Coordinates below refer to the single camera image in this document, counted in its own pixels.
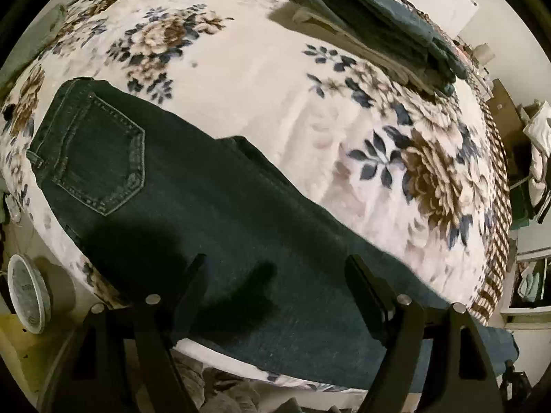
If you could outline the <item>folded blue jeans stack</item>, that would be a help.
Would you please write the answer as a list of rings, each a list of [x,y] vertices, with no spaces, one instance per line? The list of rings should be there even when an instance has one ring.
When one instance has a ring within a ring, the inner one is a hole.
[[[469,69],[455,46],[415,9],[397,0],[296,0],[370,50],[371,61],[406,73],[424,92],[451,96]]]

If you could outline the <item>white round tub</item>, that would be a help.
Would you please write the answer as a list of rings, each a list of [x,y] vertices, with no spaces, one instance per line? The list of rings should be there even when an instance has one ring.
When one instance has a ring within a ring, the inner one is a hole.
[[[9,259],[8,291],[24,328],[35,335],[44,333],[51,318],[50,294],[40,270],[27,256]]]

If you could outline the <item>cream thread spool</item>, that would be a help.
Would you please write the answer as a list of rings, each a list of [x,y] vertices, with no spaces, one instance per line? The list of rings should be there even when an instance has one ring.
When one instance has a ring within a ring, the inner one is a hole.
[[[478,68],[484,68],[488,63],[495,59],[496,54],[491,50],[487,43],[477,45],[472,50],[472,56],[477,62]]]

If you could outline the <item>chair with clothes pile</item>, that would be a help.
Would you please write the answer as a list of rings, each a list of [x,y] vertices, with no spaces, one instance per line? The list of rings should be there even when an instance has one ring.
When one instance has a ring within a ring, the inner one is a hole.
[[[550,103],[535,100],[521,106],[519,115],[522,129],[513,148],[510,175],[513,230],[531,221],[543,224],[550,212]]]

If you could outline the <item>dark blue jeans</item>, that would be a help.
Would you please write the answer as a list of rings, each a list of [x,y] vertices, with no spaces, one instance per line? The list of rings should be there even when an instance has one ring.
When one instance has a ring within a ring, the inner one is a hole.
[[[105,81],[63,83],[27,155],[61,228],[122,303],[180,302],[186,267],[205,255],[190,338],[263,370],[370,387],[385,351],[345,282],[349,255],[420,304],[445,306],[246,139],[212,138]]]

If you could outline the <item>white wardrobe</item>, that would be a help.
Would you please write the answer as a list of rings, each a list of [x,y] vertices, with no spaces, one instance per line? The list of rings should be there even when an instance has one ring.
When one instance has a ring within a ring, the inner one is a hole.
[[[509,330],[550,329],[550,222],[510,233],[500,314]]]

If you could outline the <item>floral bed blanket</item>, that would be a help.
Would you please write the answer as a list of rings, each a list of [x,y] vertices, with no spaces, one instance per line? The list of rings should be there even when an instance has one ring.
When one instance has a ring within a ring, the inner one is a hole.
[[[498,302],[510,206],[501,139],[472,81],[422,98],[345,39],[297,24],[290,0],[73,0],[63,28],[8,92],[1,175],[50,251],[98,296],[114,291],[63,232],[26,150],[56,89],[104,79],[214,138],[245,137],[399,278]]]

